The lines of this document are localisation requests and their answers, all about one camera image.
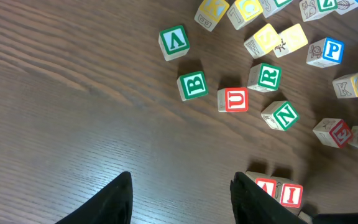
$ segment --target wood grain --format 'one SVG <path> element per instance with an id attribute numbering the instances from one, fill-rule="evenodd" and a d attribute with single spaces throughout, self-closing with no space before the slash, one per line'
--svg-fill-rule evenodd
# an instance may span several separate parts
<path id="1" fill-rule="evenodd" d="M 358 9 L 304 23 L 294 1 L 208 32 L 193 20 L 199 4 L 0 0 L 0 223 L 55 223 L 124 170 L 133 223 L 234 223 L 230 180 L 255 164 L 289 170 L 321 213 L 358 212 L 358 150 L 322 146 L 311 131 L 322 118 L 358 125 L 358 99 L 337 100 L 332 86 L 358 72 Z M 343 63 L 309 66 L 306 47 L 253 61 L 242 43 L 266 22 L 345 42 Z M 166 62 L 158 33 L 179 24 L 191 49 Z M 245 86 L 260 62 L 283 68 L 280 90 L 250 91 L 246 113 L 218 113 L 217 89 Z M 177 75 L 200 67 L 210 94 L 182 103 Z M 301 118 L 271 130 L 260 112 L 285 98 Z"/>

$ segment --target wooden surface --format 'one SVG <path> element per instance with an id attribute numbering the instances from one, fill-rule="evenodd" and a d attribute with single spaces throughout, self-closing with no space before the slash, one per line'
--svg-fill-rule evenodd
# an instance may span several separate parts
<path id="1" fill-rule="evenodd" d="M 337 100 L 332 86 L 358 72 L 358 9 L 304 23 L 296 0 L 239 31 L 224 16 L 208 32 L 193 20 L 200 4 L 0 0 L 0 223 L 55 223 L 124 170 L 133 223 L 234 223 L 229 183 L 249 167 L 291 175 L 321 213 L 358 212 L 358 150 L 312 132 L 322 118 L 358 125 L 358 99 Z M 307 47 L 253 61 L 242 43 L 266 22 L 345 42 L 343 63 L 309 66 Z M 166 62 L 158 33 L 179 24 L 191 49 Z M 218 113 L 217 89 L 245 86 L 260 62 L 283 68 L 280 90 L 250 91 L 246 113 Z M 210 94 L 182 103 L 177 75 L 200 68 Z M 285 98 L 300 120 L 271 130 L 260 112 Z"/>

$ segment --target red block face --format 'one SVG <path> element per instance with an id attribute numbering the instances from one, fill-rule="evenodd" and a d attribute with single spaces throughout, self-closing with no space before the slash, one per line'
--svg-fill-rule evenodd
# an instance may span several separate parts
<path id="1" fill-rule="evenodd" d="M 347 126 L 345 121 L 341 120 L 338 124 L 330 130 L 329 134 L 333 137 L 335 143 L 340 147 L 344 147 L 346 143 L 352 139 L 353 133 Z"/>
<path id="2" fill-rule="evenodd" d="M 298 184 L 283 184 L 280 204 L 285 207 L 299 208 L 301 206 L 303 187 Z"/>
<path id="3" fill-rule="evenodd" d="M 256 178 L 255 183 L 270 196 L 274 197 L 276 193 L 277 182 L 272 179 Z"/>
<path id="4" fill-rule="evenodd" d="M 240 112 L 248 110 L 247 88 L 226 88 L 224 94 L 227 112 Z"/>

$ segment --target wooden table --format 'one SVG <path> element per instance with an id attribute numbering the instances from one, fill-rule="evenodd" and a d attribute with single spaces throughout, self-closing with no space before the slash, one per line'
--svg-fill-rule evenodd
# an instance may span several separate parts
<path id="1" fill-rule="evenodd" d="M 358 212 L 358 149 L 312 132 L 322 118 L 358 125 L 358 98 L 338 100 L 332 85 L 358 72 L 358 9 L 305 23 L 294 1 L 208 32 L 193 20 L 200 3 L 0 0 L 0 223 L 54 223 L 124 170 L 133 223 L 234 223 L 229 184 L 248 168 L 303 184 L 303 205 L 320 213 Z M 254 61 L 242 43 L 266 22 L 300 23 L 309 43 L 345 42 L 342 64 L 307 65 L 307 47 Z M 179 24 L 191 49 L 166 62 L 158 33 Z M 246 86 L 260 62 L 283 68 L 279 91 L 250 91 L 248 112 L 218 113 L 217 89 Z M 177 75 L 199 69 L 210 93 L 183 103 Z M 301 118 L 274 131 L 260 112 L 285 98 Z"/>

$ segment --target green block face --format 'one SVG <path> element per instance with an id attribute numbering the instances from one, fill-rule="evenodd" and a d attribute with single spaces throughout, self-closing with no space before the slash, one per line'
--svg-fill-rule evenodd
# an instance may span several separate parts
<path id="1" fill-rule="evenodd" d="M 258 85 L 271 90 L 278 90 L 281 73 L 281 68 L 263 63 L 260 67 Z"/>
<path id="2" fill-rule="evenodd" d="M 330 11 L 338 8 L 336 0 L 317 0 L 317 6 L 320 12 Z"/>
<path id="3" fill-rule="evenodd" d="M 180 77 L 180 83 L 186 100 L 208 94 L 208 87 L 203 72 L 193 72 L 182 75 Z"/>
<path id="4" fill-rule="evenodd" d="M 290 3 L 292 0 L 274 0 L 277 7 L 282 7 L 285 4 Z"/>
<path id="5" fill-rule="evenodd" d="M 285 102 L 279 109 L 273 113 L 274 118 L 277 123 L 286 131 L 288 130 L 296 121 L 299 120 L 299 114 L 296 112 L 294 107 L 292 107 L 290 102 Z"/>
<path id="6" fill-rule="evenodd" d="M 182 25 L 163 30 L 160 32 L 160 36 L 165 51 L 169 55 L 190 48 L 189 40 Z"/>

